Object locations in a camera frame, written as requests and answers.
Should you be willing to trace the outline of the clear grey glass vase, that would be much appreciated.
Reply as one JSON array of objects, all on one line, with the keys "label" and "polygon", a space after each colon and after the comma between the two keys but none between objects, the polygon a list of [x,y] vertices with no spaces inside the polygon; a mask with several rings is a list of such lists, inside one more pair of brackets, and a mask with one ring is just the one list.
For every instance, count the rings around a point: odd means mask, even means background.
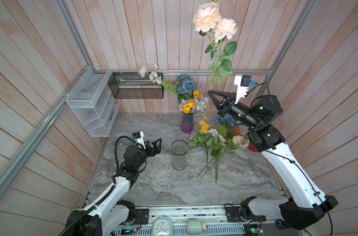
[{"label": "clear grey glass vase", "polygon": [[175,140],[171,144],[172,167],[182,171],[187,167],[189,145],[184,140]]}]

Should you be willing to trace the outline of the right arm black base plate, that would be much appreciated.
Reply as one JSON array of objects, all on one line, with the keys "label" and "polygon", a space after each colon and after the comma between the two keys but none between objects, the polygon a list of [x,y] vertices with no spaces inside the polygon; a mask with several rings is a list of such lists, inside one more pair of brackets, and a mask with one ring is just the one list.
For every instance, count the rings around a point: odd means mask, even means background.
[{"label": "right arm black base plate", "polygon": [[256,216],[246,206],[234,206],[231,204],[225,204],[224,210],[228,222],[257,222],[266,221],[265,216]]}]

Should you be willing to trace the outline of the orange poppy flower bunch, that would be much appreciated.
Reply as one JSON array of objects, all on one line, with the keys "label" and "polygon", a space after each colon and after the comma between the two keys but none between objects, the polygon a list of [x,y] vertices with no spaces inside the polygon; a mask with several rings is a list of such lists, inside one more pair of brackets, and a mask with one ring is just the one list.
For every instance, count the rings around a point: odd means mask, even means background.
[{"label": "orange poppy flower bunch", "polygon": [[207,120],[205,116],[208,107],[209,98],[200,94],[199,90],[194,90],[192,93],[185,94],[179,104],[179,109],[182,111],[182,120],[180,129],[183,133],[192,133],[194,130],[194,117],[200,120]]}]

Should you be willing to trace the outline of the blue purple glass vase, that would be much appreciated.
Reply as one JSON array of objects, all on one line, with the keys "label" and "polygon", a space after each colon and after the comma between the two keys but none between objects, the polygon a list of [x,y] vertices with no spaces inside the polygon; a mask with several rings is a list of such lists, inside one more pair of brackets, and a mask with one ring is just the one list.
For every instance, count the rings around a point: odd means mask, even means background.
[{"label": "blue purple glass vase", "polygon": [[193,114],[183,113],[181,124],[180,124],[180,130],[183,133],[191,133],[194,130]]}]

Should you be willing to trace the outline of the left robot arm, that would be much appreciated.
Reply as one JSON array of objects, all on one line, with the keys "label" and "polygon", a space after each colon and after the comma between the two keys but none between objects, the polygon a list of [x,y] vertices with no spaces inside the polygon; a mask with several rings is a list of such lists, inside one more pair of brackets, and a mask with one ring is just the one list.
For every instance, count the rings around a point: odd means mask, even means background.
[{"label": "left robot arm", "polygon": [[[137,132],[132,137],[120,136],[116,140],[114,149],[117,172],[111,176],[112,182],[89,206],[70,213],[61,236],[108,236],[113,234],[119,224],[135,220],[135,204],[121,197],[136,183],[143,171],[140,167],[147,163],[147,158],[159,154],[162,149],[161,138],[145,142],[142,134]],[[126,148],[124,162],[120,164],[117,145],[121,139],[130,140],[133,144]]]}]

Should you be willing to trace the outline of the blue rose bunch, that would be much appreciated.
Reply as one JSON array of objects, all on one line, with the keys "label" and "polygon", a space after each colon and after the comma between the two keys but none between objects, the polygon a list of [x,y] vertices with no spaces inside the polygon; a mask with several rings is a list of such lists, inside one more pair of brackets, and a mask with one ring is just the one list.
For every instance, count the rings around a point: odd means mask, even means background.
[{"label": "blue rose bunch", "polygon": [[189,100],[194,98],[193,92],[197,90],[197,83],[190,78],[188,74],[181,74],[178,76],[176,82],[176,92],[178,95],[178,101]]}]

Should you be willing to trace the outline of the white flower stem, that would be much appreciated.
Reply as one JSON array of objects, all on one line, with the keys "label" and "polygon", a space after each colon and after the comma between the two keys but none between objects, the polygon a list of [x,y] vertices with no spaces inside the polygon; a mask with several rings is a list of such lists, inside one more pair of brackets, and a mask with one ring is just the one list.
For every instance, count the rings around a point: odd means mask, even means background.
[{"label": "white flower stem", "polygon": [[171,92],[171,93],[174,93],[175,95],[178,95],[177,90],[176,90],[176,84],[173,84],[169,80],[164,80],[164,78],[163,78],[163,76],[165,75],[164,72],[160,69],[159,65],[154,64],[154,66],[158,71],[160,71],[162,73],[162,76],[159,76],[156,71],[148,72],[146,65],[141,67],[141,69],[138,71],[138,74],[142,78],[144,78],[146,75],[148,75],[149,79],[152,82],[162,85],[167,92]]}]

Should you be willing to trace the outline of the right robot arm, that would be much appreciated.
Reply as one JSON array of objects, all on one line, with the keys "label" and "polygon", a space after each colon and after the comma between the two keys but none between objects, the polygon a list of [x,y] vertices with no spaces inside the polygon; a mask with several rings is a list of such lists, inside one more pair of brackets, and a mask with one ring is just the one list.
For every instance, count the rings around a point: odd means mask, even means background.
[{"label": "right robot arm", "polygon": [[286,184],[291,197],[286,201],[265,200],[251,196],[241,203],[241,217],[255,221],[258,217],[275,218],[277,226],[303,230],[318,222],[338,205],[334,196],[326,195],[308,176],[293,156],[288,144],[271,122],[283,110],[275,95],[262,95],[250,107],[237,102],[236,93],[210,90],[208,96],[218,115],[231,115],[248,127],[248,138],[274,167]]}]

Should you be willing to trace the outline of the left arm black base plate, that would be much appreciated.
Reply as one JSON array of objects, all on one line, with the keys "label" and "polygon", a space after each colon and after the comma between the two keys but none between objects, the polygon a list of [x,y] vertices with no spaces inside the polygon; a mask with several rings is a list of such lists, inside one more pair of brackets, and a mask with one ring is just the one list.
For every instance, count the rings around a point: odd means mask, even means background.
[{"label": "left arm black base plate", "polygon": [[149,221],[149,209],[132,209],[127,215],[127,220],[122,225],[147,225]]}]

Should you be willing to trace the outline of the pastel purple flower bunch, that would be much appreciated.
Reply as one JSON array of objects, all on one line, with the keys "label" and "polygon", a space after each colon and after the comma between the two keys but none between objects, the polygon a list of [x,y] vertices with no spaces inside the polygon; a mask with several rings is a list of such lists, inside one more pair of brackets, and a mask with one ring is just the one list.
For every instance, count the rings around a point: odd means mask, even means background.
[{"label": "pastel purple flower bunch", "polygon": [[186,114],[203,113],[208,104],[208,97],[200,95],[199,98],[182,99],[179,103],[179,110]]}]

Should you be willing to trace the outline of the peach peony stem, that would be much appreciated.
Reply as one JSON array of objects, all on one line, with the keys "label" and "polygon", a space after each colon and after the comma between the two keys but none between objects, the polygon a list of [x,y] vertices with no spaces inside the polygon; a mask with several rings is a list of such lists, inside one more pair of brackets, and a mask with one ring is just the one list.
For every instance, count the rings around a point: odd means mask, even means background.
[{"label": "peach peony stem", "polygon": [[208,91],[217,84],[221,85],[221,78],[232,75],[231,56],[236,52],[238,43],[232,41],[238,28],[235,20],[223,18],[217,1],[202,4],[193,16],[192,23],[195,31],[209,40],[205,53],[209,54],[206,64],[211,69]]}]

